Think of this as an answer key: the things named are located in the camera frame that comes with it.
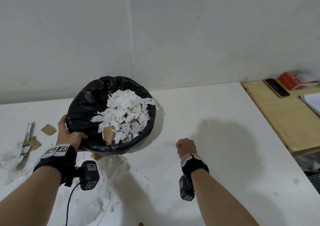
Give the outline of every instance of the cell phone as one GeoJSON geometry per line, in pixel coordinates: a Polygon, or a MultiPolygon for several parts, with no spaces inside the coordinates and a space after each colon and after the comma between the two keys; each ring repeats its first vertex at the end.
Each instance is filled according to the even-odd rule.
{"type": "Polygon", "coordinates": [[[265,79],[264,82],[280,97],[285,98],[289,97],[288,93],[276,80],[273,78],[265,79]]]}

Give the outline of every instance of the red box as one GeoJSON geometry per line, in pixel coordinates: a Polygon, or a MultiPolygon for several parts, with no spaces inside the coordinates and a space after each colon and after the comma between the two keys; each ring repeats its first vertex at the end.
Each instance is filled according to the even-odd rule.
{"type": "Polygon", "coordinates": [[[301,82],[292,73],[283,73],[278,80],[288,89],[288,90],[298,90],[305,89],[316,86],[319,82],[301,82]]]}

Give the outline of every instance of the black wristband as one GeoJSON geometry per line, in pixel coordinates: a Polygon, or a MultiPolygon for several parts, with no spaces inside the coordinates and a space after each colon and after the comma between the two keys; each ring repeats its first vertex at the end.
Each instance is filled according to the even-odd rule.
{"type": "Polygon", "coordinates": [[[187,178],[191,178],[191,173],[198,169],[204,169],[209,173],[208,166],[196,154],[187,154],[183,157],[180,163],[182,172],[187,178]]]}
{"type": "Polygon", "coordinates": [[[59,145],[49,149],[42,157],[40,162],[34,168],[33,172],[42,166],[56,168],[61,173],[61,183],[66,182],[67,178],[72,176],[77,159],[77,152],[73,146],[59,145]]]}

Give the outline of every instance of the hand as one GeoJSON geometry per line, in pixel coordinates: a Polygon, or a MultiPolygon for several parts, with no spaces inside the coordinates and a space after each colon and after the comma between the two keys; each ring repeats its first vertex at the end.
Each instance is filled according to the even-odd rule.
{"type": "Polygon", "coordinates": [[[179,158],[182,159],[187,154],[198,154],[195,146],[195,142],[188,138],[180,139],[176,143],[178,149],[179,158]]]}
{"type": "Polygon", "coordinates": [[[57,139],[57,144],[70,144],[71,146],[74,147],[74,149],[77,151],[82,138],[88,138],[84,133],[82,132],[73,132],[70,134],[66,127],[66,118],[67,115],[62,116],[58,123],[58,139],[57,139]]]}

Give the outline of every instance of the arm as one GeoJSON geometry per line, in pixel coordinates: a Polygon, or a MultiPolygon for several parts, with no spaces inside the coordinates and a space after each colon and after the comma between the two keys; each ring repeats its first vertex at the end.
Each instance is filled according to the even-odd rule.
{"type": "MultiPolygon", "coordinates": [[[[180,139],[177,144],[179,158],[197,154],[192,140],[180,139]]],[[[191,174],[194,191],[206,226],[259,226],[242,204],[204,169],[191,174]]]]}
{"type": "MultiPolygon", "coordinates": [[[[85,134],[69,133],[64,115],[58,123],[57,145],[70,144],[79,148],[85,134]]],[[[0,202],[0,222],[3,226],[47,225],[61,182],[60,172],[50,166],[38,168],[24,183],[0,202]]]]}

